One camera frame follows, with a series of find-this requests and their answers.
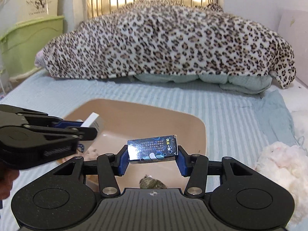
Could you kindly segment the white cardboard box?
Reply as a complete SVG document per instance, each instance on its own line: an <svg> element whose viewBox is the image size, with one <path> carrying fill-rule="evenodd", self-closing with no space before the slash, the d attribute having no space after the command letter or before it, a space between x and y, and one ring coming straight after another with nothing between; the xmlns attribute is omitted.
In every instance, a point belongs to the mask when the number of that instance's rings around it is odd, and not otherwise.
<svg viewBox="0 0 308 231"><path fill-rule="evenodd" d="M98 113L92 112L78 128L79 142L77 151L85 153L103 131L103 119Z"/></svg>

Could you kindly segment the small dark blue box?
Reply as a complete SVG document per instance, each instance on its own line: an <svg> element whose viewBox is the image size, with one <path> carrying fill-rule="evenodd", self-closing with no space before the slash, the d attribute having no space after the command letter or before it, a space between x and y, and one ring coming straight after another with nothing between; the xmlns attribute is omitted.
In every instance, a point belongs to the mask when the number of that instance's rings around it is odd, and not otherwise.
<svg viewBox="0 0 308 231"><path fill-rule="evenodd" d="M136 163L166 162L178 156L176 135L128 140L128 161Z"/></svg>

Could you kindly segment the beige plastic storage basket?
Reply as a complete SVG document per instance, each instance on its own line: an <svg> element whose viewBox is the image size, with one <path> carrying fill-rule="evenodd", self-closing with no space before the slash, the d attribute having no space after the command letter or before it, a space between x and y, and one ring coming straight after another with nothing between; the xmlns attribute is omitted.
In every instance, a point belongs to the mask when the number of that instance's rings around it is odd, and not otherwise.
<svg viewBox="0 0 308 231"><path fill-rule="evenodd" d="M188 154L206 153L206 127L199 118L154 106L137 103L96 99L84 103L65 119L85 120L97 113L103 120L103 131L92 148L98 154L118 153L131 139L176 135L177 143ZM120 190L137 188L139 181L150 175L169 188L185 189L187 177L182 177L175 161L153 164L130 164L122 177L117 177Z"/></svg>

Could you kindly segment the striped blue bed sheet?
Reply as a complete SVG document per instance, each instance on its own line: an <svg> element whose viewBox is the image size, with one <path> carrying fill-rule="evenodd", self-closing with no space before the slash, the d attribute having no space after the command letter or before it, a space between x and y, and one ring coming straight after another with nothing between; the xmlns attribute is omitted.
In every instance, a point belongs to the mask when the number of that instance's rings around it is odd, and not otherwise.
<svg viewBox="0 0 308 231"><path fill-rule="evenodd" d="M39 71L10 92L2 103L65 118L96 99L154 106L193 115L206 127L206 153L211 160L231 156L254 167L269 145L252 105L261 95L224 91L218 85L193 81L187 84L144 84L129 79L57 80Z"/></svg>

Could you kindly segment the pink floral pillow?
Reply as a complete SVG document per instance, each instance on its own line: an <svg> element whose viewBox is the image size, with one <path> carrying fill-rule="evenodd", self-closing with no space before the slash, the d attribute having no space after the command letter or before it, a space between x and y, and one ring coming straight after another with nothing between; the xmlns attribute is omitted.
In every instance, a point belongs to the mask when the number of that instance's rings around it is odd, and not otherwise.
<svg viewBox="0 0 308 231"><path fill-rule="evenodd" d="M36 53L34 65L36 68L45 68L46 70L50 70L52 67L52 54L53 51L51 49L42 48Z"/></svg>

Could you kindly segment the green plastic storage bin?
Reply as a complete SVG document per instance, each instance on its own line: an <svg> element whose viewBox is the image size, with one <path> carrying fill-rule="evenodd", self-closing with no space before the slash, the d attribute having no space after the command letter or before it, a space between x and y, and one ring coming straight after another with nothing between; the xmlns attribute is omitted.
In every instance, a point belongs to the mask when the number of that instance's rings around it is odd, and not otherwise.
<svg viewBox="0 0 308 231"><path fill-rule="evenodd" d="M51 39L63 33L64 16L28 20L14 25L1 36L1 58L10 80L35 73L36 54Z"/></svg>

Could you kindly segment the white fluffy plush toy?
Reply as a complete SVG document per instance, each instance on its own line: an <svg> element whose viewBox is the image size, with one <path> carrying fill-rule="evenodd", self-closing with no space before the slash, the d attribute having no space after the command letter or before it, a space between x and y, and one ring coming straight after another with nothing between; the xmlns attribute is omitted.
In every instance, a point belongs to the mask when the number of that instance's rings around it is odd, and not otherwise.
<svg viewBox="0 0 308 231"><path fill-rule="evenodd" d="M274 142L263 148L255 170L284 187L295 201L289 230L307 230L307 152L301 146Z"/></svg>

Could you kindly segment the cartoon print blue pillowcase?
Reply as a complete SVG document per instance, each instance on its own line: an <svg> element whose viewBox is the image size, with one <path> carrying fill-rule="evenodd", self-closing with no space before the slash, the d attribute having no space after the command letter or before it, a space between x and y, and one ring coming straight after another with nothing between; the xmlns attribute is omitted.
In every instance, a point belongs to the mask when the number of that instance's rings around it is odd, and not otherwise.
<svg viewBox="0 0 308 231"><path fill-rule="evenodd" d="M277 91L264 93L252 102L260 129L268 143L283 142L289 146L304 146L305 137L295 133L295 123L283 96Z"/></svg>

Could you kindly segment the light green quilt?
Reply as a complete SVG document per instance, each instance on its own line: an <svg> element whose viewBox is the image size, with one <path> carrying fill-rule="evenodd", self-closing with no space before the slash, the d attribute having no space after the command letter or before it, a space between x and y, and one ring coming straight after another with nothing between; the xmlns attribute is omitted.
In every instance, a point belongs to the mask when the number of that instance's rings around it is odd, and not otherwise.
<svg viewBox="0 0 308 231"><path fill-rule="evenodd" d="M187 83L200 80L207 84L216 84L223 90L235 91L245 94L260 94L267 90L272 83L271 76L227 76L225 74L190 74L190 75L168 75L168 74L136 74L136 79L142 82L158 84L166 82Z"/></svg>

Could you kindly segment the leopard print blanket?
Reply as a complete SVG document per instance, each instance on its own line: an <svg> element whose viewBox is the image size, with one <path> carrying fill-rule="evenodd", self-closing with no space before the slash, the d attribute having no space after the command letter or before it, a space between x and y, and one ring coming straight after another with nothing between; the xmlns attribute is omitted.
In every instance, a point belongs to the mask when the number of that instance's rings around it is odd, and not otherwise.
<svg viewBox="0 0 308 231"><path fill-rule="evenodd" d="M255 21L172 0L138 1L50 40L53 78L136 74L296 77L292 46Z"/></svg>

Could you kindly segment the cream plastic storage bin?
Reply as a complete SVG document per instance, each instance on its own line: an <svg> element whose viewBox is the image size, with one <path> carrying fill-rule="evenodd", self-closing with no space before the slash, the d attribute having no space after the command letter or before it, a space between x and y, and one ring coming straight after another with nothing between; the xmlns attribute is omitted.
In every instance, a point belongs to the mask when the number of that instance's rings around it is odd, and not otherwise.
<svg viewBox="0 0 308 231"><path fill-rule="evenodd" d="M59 0L1 0L1 26L56 16Z"/></svg>

